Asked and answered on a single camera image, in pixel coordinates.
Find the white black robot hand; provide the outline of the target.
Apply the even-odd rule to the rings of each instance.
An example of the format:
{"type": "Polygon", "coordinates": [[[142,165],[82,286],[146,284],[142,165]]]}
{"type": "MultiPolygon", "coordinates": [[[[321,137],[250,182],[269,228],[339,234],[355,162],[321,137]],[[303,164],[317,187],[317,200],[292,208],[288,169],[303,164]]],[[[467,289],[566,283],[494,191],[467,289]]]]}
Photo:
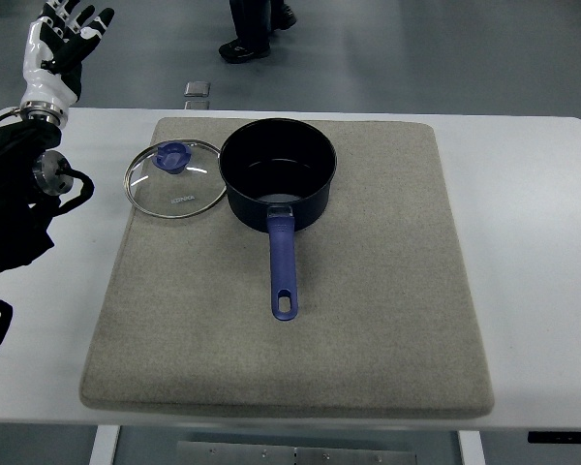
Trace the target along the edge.
{"type": "Polygon", "coordinates": [[[99,13],[77,1],[46,1],[31,22],[22,74],[26,89],[19,108],[25,119],[43,119],[63,128],[81,96],[83,61],[100,44],[114,9],[99,13]]]}

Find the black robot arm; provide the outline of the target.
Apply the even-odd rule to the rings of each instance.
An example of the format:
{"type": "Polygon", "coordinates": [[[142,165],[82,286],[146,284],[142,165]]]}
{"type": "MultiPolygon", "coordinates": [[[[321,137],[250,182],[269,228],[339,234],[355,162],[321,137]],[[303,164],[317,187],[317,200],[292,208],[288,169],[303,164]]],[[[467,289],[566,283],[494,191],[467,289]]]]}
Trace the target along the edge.
{"type": "Polygon", "coordinates": [[[0,114],[0,272],[29,265],[54,246],[51,221],[94,193],[90,177],[56,148],[62,132],[52,121],[0,114]]]}

